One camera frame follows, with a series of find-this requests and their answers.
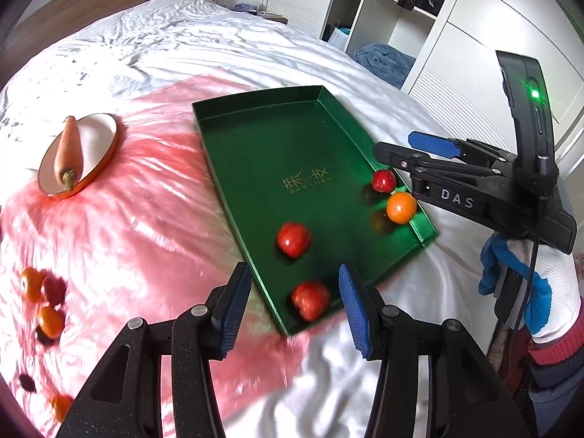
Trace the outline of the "red striped sleeve forearm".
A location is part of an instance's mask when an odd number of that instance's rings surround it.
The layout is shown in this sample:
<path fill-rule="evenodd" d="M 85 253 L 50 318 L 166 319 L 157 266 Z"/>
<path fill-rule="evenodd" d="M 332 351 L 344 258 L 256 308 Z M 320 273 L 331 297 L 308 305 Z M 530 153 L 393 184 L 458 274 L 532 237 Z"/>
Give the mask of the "red striped sleeve forearm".
<path fill-rule="evenodd" d="M 559 338 L 538 343 L 523 327 L 499 376 L 534 437 L 583 435 L 583 305 Z"/>

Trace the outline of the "blue white gloved right hand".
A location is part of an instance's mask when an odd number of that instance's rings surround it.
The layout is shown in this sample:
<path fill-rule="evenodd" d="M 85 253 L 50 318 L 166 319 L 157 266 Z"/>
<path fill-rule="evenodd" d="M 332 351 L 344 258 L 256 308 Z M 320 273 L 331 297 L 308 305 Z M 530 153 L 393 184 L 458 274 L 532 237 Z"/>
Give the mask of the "blue white gloved right hand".
<path fill-rule="evenodd" d="M 531 240 L 491 235 L 480 255 L 483 273 L 479 294 L 489 296 L 495 292 L 503 267 L 527 278 L 533 247 Z M 524 322 L 534 343 L 545 344 L 562 338 L 576 324 L 581 310 L 573 257 L 547 245 L 538 247 L 531 287 Z"/>

